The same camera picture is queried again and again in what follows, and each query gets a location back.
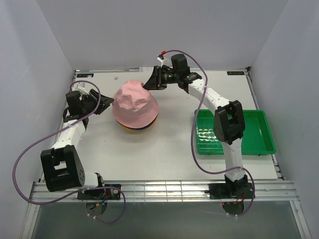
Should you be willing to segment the blue beanie hat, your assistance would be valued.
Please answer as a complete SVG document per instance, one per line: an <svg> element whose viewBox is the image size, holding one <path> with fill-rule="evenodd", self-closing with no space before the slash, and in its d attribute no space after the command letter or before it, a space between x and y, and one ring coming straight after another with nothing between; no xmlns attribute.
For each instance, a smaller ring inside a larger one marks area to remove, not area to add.
<svg viewBox="0 0 319 239"><path fill-rule="evenodd" d="M150 122L148 125L146 125L146 126L143 126L143 127L140 127L140 128L134 128L134 129L143 129L143 128L148 128L148 127L152 127L155 123L156 123L156 121L157 121L157 118L158 118L158 116L156 116L155 118L154 118L154 120L152 121L152 122ZM118 123L121 127L127 127L127 126L125 126L125 125L123 125L123 124L120 124L120 123Z"/></svg>

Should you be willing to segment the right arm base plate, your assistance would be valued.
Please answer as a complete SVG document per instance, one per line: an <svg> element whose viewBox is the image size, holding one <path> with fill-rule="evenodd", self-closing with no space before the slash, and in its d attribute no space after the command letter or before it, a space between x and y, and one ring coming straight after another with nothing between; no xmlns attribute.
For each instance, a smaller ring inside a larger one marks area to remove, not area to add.
<svg viewBox="0 0 319 239"><path fill-rule="evenodd" d="M226 183L211 183L204 192L210 199L252 199L254 197L251 183L235 191Z"/></svg>

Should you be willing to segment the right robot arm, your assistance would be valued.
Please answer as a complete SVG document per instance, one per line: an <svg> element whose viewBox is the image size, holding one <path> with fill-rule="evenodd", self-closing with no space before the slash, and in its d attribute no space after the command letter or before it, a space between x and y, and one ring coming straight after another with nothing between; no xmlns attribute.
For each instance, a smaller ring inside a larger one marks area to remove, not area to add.
<svg viewBox="0 0 319 239"><path fill-rule="evenodd" d="M170 60L165 52L158 55L159 66L154 66L151 77L144 84L146 90L164 90L169 84L179 88L205 105L214 116L214 135L221 142L225 170L224 192L231 198L243 194L248 185L248 178L243 169L242 138L245 121L242 105L238 100L230 101L208 86L205 72L192 72L187 63L188 54L175 51Z"/></svg>

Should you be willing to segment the yellow bucket hat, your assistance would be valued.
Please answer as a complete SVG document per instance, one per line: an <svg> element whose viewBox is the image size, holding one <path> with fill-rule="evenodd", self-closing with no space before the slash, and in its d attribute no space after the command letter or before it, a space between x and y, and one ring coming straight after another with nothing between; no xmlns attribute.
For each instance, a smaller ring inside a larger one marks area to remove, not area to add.
<svg viewBox="0 0 319 239"><path fill-rule="evenodd" d="M123 127L123 129L125 130L125 132L131 133L131 134L143 134L143 133L146 133L148 131L151 131L150 127L143 128L143 129L134 129L134 128Z"/></svg>

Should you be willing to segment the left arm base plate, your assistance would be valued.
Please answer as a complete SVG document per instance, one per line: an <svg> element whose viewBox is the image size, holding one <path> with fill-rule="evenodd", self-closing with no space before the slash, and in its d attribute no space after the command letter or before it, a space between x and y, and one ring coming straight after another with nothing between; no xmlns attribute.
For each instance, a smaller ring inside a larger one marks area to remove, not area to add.
<svg viewBox="0 0 319 239"><path fill-rule="evenodd" d="M108 189L102 190L92 190L80 192L77 194L78 200L119 200L121 197L121 193L119 190L121 189L121 184L106 184L105 187L111 187Z"/></svg>

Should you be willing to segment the pink hat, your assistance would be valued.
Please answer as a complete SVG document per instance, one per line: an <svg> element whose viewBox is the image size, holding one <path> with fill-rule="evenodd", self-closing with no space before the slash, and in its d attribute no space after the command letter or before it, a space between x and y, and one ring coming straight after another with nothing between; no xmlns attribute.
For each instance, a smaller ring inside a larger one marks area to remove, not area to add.
<svg viewBox="0 0 319 239"><path fill-rule="evenodd" d="M112 113L114 119L127 127L140 128L148 125L159 114L155 97L143 88L144 83L128 80L114 94Z"/></svg>

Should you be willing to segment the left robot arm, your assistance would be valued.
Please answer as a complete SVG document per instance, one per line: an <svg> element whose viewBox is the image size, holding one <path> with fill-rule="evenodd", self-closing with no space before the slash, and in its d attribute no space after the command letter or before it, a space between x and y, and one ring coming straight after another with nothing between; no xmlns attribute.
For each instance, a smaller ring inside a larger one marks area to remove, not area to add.
<svg viewBox="0 0 319 239"><path fill-rule="evenodd" d="M99 173L86 173L77 153L77 145L87 129L88 114L100 115L113 98L91 89L90 92L71 91L66 94L67 107L63 112L63 128L54 145L40 155L44 179L50 192L72 188L88 188L89 194L100 199L106 193Z"/></svg>

